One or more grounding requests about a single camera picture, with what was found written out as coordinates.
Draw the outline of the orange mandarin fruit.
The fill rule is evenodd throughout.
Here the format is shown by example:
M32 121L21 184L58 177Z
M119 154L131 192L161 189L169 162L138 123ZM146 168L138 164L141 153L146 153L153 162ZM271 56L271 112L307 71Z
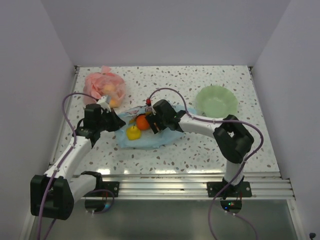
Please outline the orange mandarin fruit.
M146 119L146 115L145 114L141 114L139 115L136 120L135 120L136 126L139 130L141 131L145 131L148 130L150 128L150 125Z

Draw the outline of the blue printed plastic bag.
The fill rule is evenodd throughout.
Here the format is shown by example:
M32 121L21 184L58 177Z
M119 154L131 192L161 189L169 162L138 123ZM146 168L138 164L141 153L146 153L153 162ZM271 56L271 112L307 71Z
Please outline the blue printed plastic bag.
M135 118L151 110L152 108L150 106L136 106L118 114L120 119L125 122L125 126L114 133L120 148L151 150L159 148L162 145L170 145L185 135L182 132L172 131L168 128L156 134L154 134L151 129L147 129L141 131L141 137L139 139L129 140L127 137L127 129L136 125Z

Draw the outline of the yellow pear fruit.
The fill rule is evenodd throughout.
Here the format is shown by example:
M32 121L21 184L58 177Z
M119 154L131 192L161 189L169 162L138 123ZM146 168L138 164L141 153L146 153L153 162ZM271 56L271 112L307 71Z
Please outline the yellow pear fruit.
M141 137L141 135L141 130L136 125L129 126L126 129L126 136L130 141L138 140Z

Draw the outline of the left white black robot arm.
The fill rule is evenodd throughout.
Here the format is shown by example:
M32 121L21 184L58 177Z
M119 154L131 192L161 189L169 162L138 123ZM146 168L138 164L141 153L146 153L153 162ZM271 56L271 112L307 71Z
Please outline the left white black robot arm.
M74 173L101 137L102 132L115 132L125 126L113 108L88 104L67 149L43 175L35 175L30 182L30 212L33 216L58 220L70 217L74 204L90 193L103 193L102 175L84 171L73 180Z

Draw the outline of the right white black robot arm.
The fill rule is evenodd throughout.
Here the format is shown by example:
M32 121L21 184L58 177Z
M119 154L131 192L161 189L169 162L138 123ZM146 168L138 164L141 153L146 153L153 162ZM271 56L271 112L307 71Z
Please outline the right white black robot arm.
M244 180L243 163L252 148L254 138L234 115L217 120L201 118L187 110L176 111L163 99L152 106L152 113L146 116L146 120L154 134L169 129L213 138L226 159L223 192L232 197L241 190L240 184Z

